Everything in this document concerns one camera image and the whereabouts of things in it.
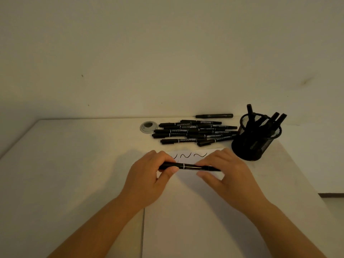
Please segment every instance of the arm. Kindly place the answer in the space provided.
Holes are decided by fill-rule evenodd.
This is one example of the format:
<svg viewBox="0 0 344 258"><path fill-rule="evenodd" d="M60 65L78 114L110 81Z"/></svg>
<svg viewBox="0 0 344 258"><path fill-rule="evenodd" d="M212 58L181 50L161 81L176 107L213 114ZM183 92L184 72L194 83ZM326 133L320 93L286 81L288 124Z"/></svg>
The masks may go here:
<svg viewBox="0 0 344 258"><path fill-rule="evenodd" d="M127 222L156 201L170 177L178 171L176 166L169 167L157 179L157 170L164 161L175 162L165 152L154 150L136 161L119 196L101 208L49 257L105 257Z"/></svg>
<svg viewBox="0 0 344 258"><path fill-rule="evenodd" d="M212 165L225 174L219 180L205 171L197 173L228 204L252 221L273 257L326 258L280 209L265 198L248 166L232 151L217 150L196 165Z"/></svg>

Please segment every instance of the paper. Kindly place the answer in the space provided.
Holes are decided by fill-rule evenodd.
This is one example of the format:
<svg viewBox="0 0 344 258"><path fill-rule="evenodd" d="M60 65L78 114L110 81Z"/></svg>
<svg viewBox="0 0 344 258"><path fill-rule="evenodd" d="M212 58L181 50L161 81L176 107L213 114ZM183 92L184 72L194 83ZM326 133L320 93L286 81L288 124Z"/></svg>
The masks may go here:
<svg viewBox="0 0 344 258"><path fill-rule="evenodd" d="M174 151L194 164L216 149ZM194 170L179 170L145 209L142 258L271 257L256 227L221 199ZM212 172L219 179L221 172Z"/></svg>

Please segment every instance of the white desk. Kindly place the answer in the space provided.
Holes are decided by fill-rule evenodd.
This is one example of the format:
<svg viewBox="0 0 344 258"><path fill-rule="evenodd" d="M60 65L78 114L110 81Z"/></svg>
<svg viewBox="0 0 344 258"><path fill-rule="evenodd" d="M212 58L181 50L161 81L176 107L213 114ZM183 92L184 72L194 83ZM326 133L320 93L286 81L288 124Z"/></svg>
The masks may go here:
<svg viewBox="0 0 344 258"><path fill-rule="evenodd" d="M0 160L0 256L47 256L117 196L131 164L145 152L199 149L194 143L161 145L139 130L147 120L180 119L39 121ZM239 118L221 121L238 125ZM215 143L202 149L229 145ZM342 257L344 238L337 221L278 141L249 165L274 204L328 257ZM108 257L141 256L142 221L141 211L124 228Z"/></svg>

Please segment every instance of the person's left hand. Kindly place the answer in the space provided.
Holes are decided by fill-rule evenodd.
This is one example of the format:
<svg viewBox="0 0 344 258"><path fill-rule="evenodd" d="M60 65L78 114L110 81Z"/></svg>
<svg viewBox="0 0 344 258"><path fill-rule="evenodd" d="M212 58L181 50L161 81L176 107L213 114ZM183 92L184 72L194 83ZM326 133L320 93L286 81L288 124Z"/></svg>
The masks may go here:
<svg viewBox="0 0 344 258"><path fill-rule="evenodd" d="M162 194L168 180L179 170L178 167L171 166L162 171L157 178L157 170L164 161L175 162L164 151L157 153L155 150L137 160L131 166L118 198L137 212L155 202Z"/></svg>

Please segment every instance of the black mesh pen holder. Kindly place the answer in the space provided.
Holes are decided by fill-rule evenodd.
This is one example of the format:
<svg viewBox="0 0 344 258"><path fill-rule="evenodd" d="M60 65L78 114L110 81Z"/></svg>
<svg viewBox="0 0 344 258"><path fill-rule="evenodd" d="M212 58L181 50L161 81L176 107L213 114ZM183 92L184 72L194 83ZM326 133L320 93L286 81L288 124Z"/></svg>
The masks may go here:
<svg viewBox="0 0 344 258"><path fill-rule="evenodd" d="M261 117L266 117L266 115L258 114L255 115L255 123ZM259 127L261 129L270 118L267 118ZM271 144L271 142L278 138L282 129L279 126L274 134L269 134L269 136L261 135L259 132L259 127L253 127L251 129L246 129L248 122L248 114L245 114L240 119L240 128L238 130L238 135L235 136L232 142L233 152L241 159L248 161L256 161L261 158L265 150Z"/></svg>

